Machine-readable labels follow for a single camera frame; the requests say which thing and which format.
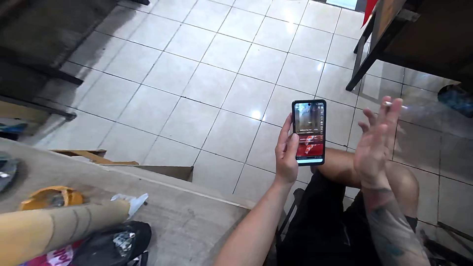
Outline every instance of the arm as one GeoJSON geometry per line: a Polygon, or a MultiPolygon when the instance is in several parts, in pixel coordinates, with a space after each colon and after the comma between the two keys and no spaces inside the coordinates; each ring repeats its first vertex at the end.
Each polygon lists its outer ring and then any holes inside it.
{"type": "MultiPolygon", "coordinates": [[[[382,102],[390,100],[384,97],[382,102]]],[[[427,255],[401,212],[385,172],[402,103],[401,99],[396,99],[391,107],[382,105],[377,117],[364,110],[370,125],[359,123],[363,135],[353,166],[360,176],[366,217],[383,265],[428,266],[427,255]]]]}
{"type": "Polygon", "coordinates": [[[279,135],[276,153],[276,177],[258,204],[241,221],[215,260],[215,266],[263,265],[271,247],[289,190],[296,181],[296,152],[299,136],[288,137],[290,114],[279,135]]]}

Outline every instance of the wooden board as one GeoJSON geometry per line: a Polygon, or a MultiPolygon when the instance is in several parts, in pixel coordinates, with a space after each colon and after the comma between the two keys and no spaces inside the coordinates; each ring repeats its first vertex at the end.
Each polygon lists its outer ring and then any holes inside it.
{"type": "Polygon", "coordinates": [[[212,265],[249,212],[244,201],[138,168],[127,173],[5,139],[0,139],[0,151],[20,160],[17,182],[0,195],[0,213],[15,211],[32,192],[47,186],[73,187],[92,202],[109,200],[117,193],[148,193],[148,205],[134,216],[153,229],[148,265],[212,265]],[[140,171],[149,176],[137,175],[140,171]]]}

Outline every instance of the floor tile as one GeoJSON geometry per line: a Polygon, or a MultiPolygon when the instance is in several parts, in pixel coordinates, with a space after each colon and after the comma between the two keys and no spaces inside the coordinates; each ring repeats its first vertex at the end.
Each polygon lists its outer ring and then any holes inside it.
{"type": "Polygon", "coordinates": [[[356,59],[353,49],[357,43],[358,40],[341,35],[333,35],[332,44],[328,51],[327,63],[353,69],[356,59]]]}
{"type": "Polygon", "coordinates": [[[445,109],[437,100],[437,93],[409,85],[403,85],[403,105],[400,119],[432,129],[442,130],[442,111],[445,109]]]}
{"type": "Polygon", "coordinates": [[[355,187],[345,187],[345,196],[349,197],[350,199],[355,199],[356,195],[358,195],[358,192],[360,191],[359,188],[355,187]]]}
{"type": "Polygon", "coordinates": [[[230,6],[209,0],[198,0],[184,22],[207,30],[218,31],[229,11],[230,6]]]}
{"type": "Polygon", "coordinates": [[[152,14],[183,22],[197,0],[159,0],[152,14]]]}
{"type": "Polygon", "coordinates": [[[90,88],[78,109],[116,120],[139,86],[138,83],[103,74],[90,88]]]}
{"type": "Polygon", "coordinates": [[[325,62],[332,36],[325,31],[299,26],[289,52],[325,62]]]}
{"type": "Polygon", "coordinates": [[[167,138],[158,137],[144,160],[144,165],[192,166],[199,149],[167,138]]]}
{"type": "Polygon", "coordinates": [[[438,131],[399,121],[396,133],[394,161],[438,173],[440,135],[438,131]]]}
{"type": "Polygon", "coordinates": [[[200,148],[218,112],[213,106],[181,98],[160,135],[200,148]]]}
{"type": "Polygon", "coordinates": [[[61,71],[83,80],[83,83],[77,86],[65,80],[51,79],[39,93],[39,96],[70,107],[77,107],[92,85],[102,75],[100,71],[72,62],[65,62],[61,67],[61,71]]]}
{"type": "Polygon", "coordinates": [[[222,109],[261,120],[274,84],[237,75],[222,109]]]}
{"type": "Polygon", "coordinates": [[[105,72],[141,83],[160,54],[160,50],[127,42],[105,72]]]}
{"type": "Polygon", "coordinates": [[[130,41],[164,50],[181,23],[148,14],[143,23],[129,38],[130,41]]]}
{"type": "Polygon", "coordinates": [[[352,70],[326,63],[316,96],[355,107],[358,89],[345,90],[351,80],[351,74],[352,70]]]}
{"type": "Polygon", "coordinates": [[[142,85],[118,121],[158,135],[178,100],[177,95],[142,85]]]}
{"type": "Polygon", "coordinates": [[[342,9],[340,17],[338,18],[337,28],[335,34],[350,37],[359,40],[361,34],[366,28],[363,25],[363,18],[365,14],[353,10],[342,9]]]}
{"type": "Polygon", "coordinates": [[[473,185],[473,140],[442,135],[440,174],[473,185]]]}
{"type": "Polygon", "coordinates": [[[146,15],[144,12],[116,6],[97,26],[96,31],[127,40],[146,15]]]}
{"type": "Polygon", "coordinates": [[[342,145],[339,145],[339,144],[336,144],[336,143],[333,143],[333,142],[325,142],[325,147],[331,148],[331,149],[337,149],[337,150],[341,150],[341,151],[346,151],[347,150],[346,146],[342,146],[342,145]]]}
{"type": "Polygon", "coordinates": [[[461,113],[442,104],[442,131],[473,140],[473,121],[461,113]]]}
{"type": "Polygon", "coordinates": [[[473,186],[440,177],[438,220],[465,234],[473,235],[473,186]]]}
{"type": "Polygon", "coordinates": [[[369,108],[377,113],[381,107],[381,99],[384,96],[391,96],[393,99],[400,98],[401,89],[401,83],[365,75],[361,81],[356,107],[369,108]]]}
{"type": "Polygon", "coordinates": [[[103,71],[125,43],[125,40],[94,31],[70,56],[69,61],[103,71]]]}
{"type": "Polygon", "coordinates": [[[181,95],[199,63],[170,53],[162,53],[144,85],[181,95]]]}
{"type": "Polygon", "coordinates": [[[288,199],[284,204],[284,211],[286,213],[288,213],[291,209],[292,203],[294,202],[294,191],[298,188],[302,188],[305,190],[307,188],[307,184],[296,180],[296,182],[292,185],[291,189],[289,190],[288,199]]]}
{"type": "Polygon", "coordinates": [[[237,74],[207,64],[199,64],[183,96],[220,108],[237,74]]]}
{"type": "Polygon", "coordinates": [[[266,15],[272,0],[236,0],[233,6],[246,11],[266,15]]]}
{"type": "Polygon", "coordinates": [[[200,61],[214,36],[214,32],[182,24],[168,44],[166,52],[200,61]]]}
{"type": "Polygon", "coordinates": [[[348,140],[348,147],[352,149],[356,149],[361,135],[363,134],[360,126],[358,125],[359,121],[368,123],[368,119],[363,114],[363,111],[361,109],[355,109],[355,114],[351,124],[350,139],[348,140]]]}
{"type": "Polygon", "coordinates": [[[276,83],[285,59],[286,53],[284,52],[251,44],[239,73],[276,83]]]}
{"type": "Polygon", "coordinates": [[[343,211],[346,211],[348,209],[348,207],[351,206],[351,204],[353,203],[353,199],[350,199],[349,197],[343,197],[343,211]]]}
{"type": "Polygon", "coordinates": [[[323,69],[323,62],[289,53],[277,84],[315,95],[323,69]]]}
{"type": "Polygon", "coordinates": [[[265,17],[253,42],[287,52],[297,27],[297,24],[265,17]]]}
{"type": "Polygon", "coordinates": [[[194,164],[192,183],[230,195],[237,185],[242,168],[241,162],[201,151],[194,164]]]}
{"type": "Polygon", "coordinates": [[[274,181],[274,173],[245,164],[233,195],[257,203],[274,181]]]}
{"type": "Polygon", "coordinates": [[[260,121],[221,110],[203,150],[245,162],[260,121]]]}
{"type": "Polygon", "coordinates": [[[220,4],[225,4],[228,6],[232,6],[233,2],[235,2],[235,0],[212,0],[212,1],[220,3],[220,4]]]}
{"type": "Polygon", "coordinates": [[[415,234],[419,239],[421,239],[421,230],[424,230],[425,234],[429,237],[429,239],[437,241],[437,227],[422,221],[417,221],[415,234]]]}
{"type": "Polygon", "coordinates": [[[96,150],[114,124],[76,110],[76,119],[64,123],[46,147],[59,150],[96,150]]]}
{"type": "Polygon", "coordinates": [[[262,15],[232,8],[219,33],[252,42],[263,19],[262,15]]]}
{"type": "Polygon", "coordinates": [[[405,166],[419,182],[419,204],[417,218],[424,222],[437,224],[438,209],[438,175],[405,166]]]}
{"type": "Polygon", "coordinates": [[[249,42],[217,34],[202,58],[202,62],[238,72],[250,45],[249,42]]]}
{"type": "Polygon", "coordinates": [[[312,100],[314,97],[293,89],[276,85],[269,100],[268,107],[263,116],[263,121],[282,126],[286,117],[292,111],[292,102],[295,100],[312,100]]]}
{"type": "Polygon", "coordinates": [[[442,77],[406,68],[403,83],[421,89],[438,92],[444,86],[454,84],[456,82],[453,80],[448,80],[442,77]]]}
{"type": "Polygon", "coordinates": [[[147,6],[143,5],[143,4],[140,4],[138,2],[132,2],[132,1],[129,1],[129,0],[119,0],[118,4],[122,7],[131,8],[131,9],[135,9],[135,10],[138,10],[138,11],[149,13],[158,1],[159,0],[149,0],[149,5],[147,5],[147,6]]]}
{"type": "MultiPolygon", "coordinates": [[[[437,243],[439,243],[440,245],[443,245],[444,247],[449,248],[449,249],[459,253],[460,255],[463,255],[463,256],[469,258],[470,260],[473,260],[473,254],[471,254],[470,251],[465,249],[465,247],[462,244],[458,243],[454,238],[452,238],[452,236],[450,234],[448,234],[447,231],[445,231],[441,228],[437,228],[436,237],[437,237],[437,243]]],[[[465,245],[469,246],[470,250],[473,248],[473,242],[472,241],[469,241],[469,240],[467,240],[465,238],[462,238],[460,236],[457,236],[457,235],[456,235],[456,237],[458,239],[460,239],[465,245]]]]}
{"type": "Polygon", "coordinates": [[[297,180],[308,184],[311,178],[312,172],[310,171],[310,166],[299,166],[297,180]]]}
{"type": "Polygon", "coordinates": [[[347,145],[350,135],[350,125],[353,119],[354,107],[336,103],[330,100],[327,102],[327,123],[325,137],[328,141],[347,145]]]}
{"type": "Polygon", "coordinates": [[[246,163],[275,173],[276,155],[274,154],[274,147],[278,143],[280,132],[280,127],[262,122],[246,163]]]}
{"type": "Polygon", "coordinates": [[[115,123],[100,148],[107,150],[105,158],[111,161],[136,161],[142,164],[155,140],[153,134],[115,123]]]}
{"type": "Polygon", "coordinates": [[[299,24],[307,2],[307,0],[273,0],[266,15],[299,24]]]}
{"type": "Polygon", "coordinates": [[[376,60],[369,68],[367,74],[402,83],[404,80],[404,67],[376,60]]]}
{"type": "Polygon", "coordinates": [[[309,1],[300,24],[334,33],[341,10],[332,5],[309,1]]]}

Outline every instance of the orange object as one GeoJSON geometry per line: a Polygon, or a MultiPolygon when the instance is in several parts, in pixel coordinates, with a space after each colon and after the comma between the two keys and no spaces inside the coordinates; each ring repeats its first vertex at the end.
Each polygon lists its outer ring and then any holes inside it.
{"type": "Polygon", "coordinates": [[[30,195],[21,202],[20,211],[44,209],[48,207],[71,206],[84,203],[82,194],[79,191],[67,186],[49,186],[42,188],[30,195]],[[55,198],[62,197],[63,204],[56,205],[55,198]]]}

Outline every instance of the tattoo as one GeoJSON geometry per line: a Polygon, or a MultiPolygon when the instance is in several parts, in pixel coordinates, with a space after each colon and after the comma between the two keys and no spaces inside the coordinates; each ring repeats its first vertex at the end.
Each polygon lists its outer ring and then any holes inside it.
{"type": "Polygon", "coordinates": [[[390,189],[363,188],[371,237],[384,266],[430,265],[390,189]]]}

